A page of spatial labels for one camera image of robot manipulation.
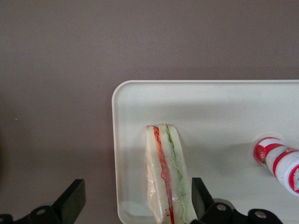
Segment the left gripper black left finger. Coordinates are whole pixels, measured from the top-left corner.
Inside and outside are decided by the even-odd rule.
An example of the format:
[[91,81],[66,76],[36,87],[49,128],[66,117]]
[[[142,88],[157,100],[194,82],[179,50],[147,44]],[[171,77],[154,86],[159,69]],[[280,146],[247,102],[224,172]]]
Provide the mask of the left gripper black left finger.
[[85,181],[76,179],[52,205],[35,208],[18,220],[13,220],[10,214],[1,214],[0,222],[2,224],[73,224],[85,203]]

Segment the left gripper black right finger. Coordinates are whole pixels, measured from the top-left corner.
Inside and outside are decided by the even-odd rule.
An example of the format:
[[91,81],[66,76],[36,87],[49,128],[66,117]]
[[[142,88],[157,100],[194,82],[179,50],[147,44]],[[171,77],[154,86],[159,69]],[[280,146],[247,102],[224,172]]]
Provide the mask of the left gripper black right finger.
[[201,178],[192,178],[192,204],[197,219],[192,224],[280,224],[282,221],[272,212],[251,209],[246,215],[237,211],[224,199],[213,198]]

